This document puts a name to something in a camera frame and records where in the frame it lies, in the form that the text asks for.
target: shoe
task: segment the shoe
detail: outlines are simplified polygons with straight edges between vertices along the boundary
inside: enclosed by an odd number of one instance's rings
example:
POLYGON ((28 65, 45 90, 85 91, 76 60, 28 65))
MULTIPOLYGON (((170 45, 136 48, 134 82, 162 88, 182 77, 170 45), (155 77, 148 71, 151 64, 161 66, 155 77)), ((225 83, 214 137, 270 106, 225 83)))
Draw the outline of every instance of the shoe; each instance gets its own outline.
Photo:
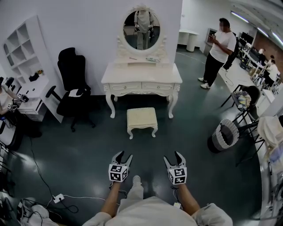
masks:
POLYGON ((208 83, 200 85, 200 87, 202 87, 203 89, 210 89, 210 86, 208 85, 208 83))
POLYGON ((206 83, 206 80, 204 80, 203 78, 198 78, 199 81, 206 83))
POLYGON ((142 184, 141 178, 138 175, 134 176, 133 177, 133 187, 137 186, 137 185, 141 185, 141 184, 142 184))

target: white desk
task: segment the white desk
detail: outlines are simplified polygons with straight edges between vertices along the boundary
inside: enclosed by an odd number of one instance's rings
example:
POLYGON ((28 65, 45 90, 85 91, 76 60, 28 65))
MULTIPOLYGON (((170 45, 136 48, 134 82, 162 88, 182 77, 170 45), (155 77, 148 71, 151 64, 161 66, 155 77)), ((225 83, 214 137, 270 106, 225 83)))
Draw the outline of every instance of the white desk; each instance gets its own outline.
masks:
POLYGON ((192 30, 180 29, 178 44, 187 45, 187 51, 193 52, 198 35, 199 33, 196 33, 192 30))
POLYGON ((25 94, 29 100, 26 103, 21 103, 18 111, 21 114, 26 114, 33 121, 42 121, 47 107, 41 99, 43 90, 48 85, 48 78, 46 75, 40 76, 37 80, 26 83, 19 90, 19 93, 25 94))
POLYGON ((257 65, 257 68, 256 68, 256 70, 255 70, 255 72, 253 73, 252 76, 254 76, 254 75, 256 74, 258 68, 261 69, 261 72, 260 72, 260 73, 263 73, 263 72, 264 72, 264 66, 262 66, 259 62, 256 62, 256 61, 249 55, 248 52, 244 51, 244 58, 245 58, 246 56, 249 58, 249 62, 252 61, 253 63, 255 63, 255 64, 257 65))
POLYGON ((132 66, 117 68, 108 64, 101 83, 106 92, 106 101, 112 110, 111 118, 115 117, 115 108, 111 101, 126 94, 154 93, 167 97, 169 101, 169 118, 173 118, 172 110, 178 100, 178 92, 182 79, 176 65, 169 68, 132 66))

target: white vanity table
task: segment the white vanity table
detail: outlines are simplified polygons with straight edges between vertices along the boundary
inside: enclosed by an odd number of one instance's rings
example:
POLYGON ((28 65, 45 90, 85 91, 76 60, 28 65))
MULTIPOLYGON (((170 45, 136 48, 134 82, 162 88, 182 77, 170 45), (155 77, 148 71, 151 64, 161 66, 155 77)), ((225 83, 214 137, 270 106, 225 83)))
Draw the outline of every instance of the white vanity table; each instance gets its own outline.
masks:
MULTIPOLYGON (((138 6, 126 15, 125 20, 131 13, 143 10, 154 14, 150 8, 138 6)), ((172 110, 178 100, 182 79, 176 65, 170 63, 167 58, 166 37, 162 22, 158 19, 160 35, 157 42, 149 49, 137 50, 130 46, 125 39, 123 32, 125 20, 123 20, 123 26, 118 36, 117 59, 108 64, 101 80, 106 92, 106 101, 112 110, 110 117, 115 117, 111 95, 115 96, 114 101, 118 101, 118 97, 126 94, 157 94, 167 97, 169 118, 173 118, 172 110), (147 57, 157 59, 158 62, 148 61, 147 57)))

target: cushioned stool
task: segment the cushioned stool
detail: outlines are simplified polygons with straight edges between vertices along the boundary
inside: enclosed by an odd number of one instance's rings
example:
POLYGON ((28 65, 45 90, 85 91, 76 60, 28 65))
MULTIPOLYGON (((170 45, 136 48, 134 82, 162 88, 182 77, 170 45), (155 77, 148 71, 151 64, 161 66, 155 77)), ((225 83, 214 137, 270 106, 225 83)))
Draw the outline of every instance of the cushioned stool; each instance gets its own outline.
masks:
POLYGON ((131 132, 133 128, 144 129, 152 127, 152 137, 155 137, 155 133, 158 130, 154 108, 135 108, 127 110, 127 122, 127 131, 130 135, 130 139, 133 138, 133 134, 131 132))

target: vanity drawer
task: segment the vanity drawer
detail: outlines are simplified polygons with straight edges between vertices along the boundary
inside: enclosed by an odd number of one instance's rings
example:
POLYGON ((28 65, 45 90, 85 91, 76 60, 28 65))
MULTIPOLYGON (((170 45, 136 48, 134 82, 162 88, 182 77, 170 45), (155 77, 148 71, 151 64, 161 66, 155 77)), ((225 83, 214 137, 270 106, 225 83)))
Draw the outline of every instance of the vanity drawer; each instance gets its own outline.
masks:
POLYGON ((142 83, 120 83, 109 85, 112 94, 122 94, 125 92, 137 91, 142 88, 142 83))
POLYGON ((155 90, 163 93, 171 93, 174 88, 174 83, 142 83, 143 90, 155 90))

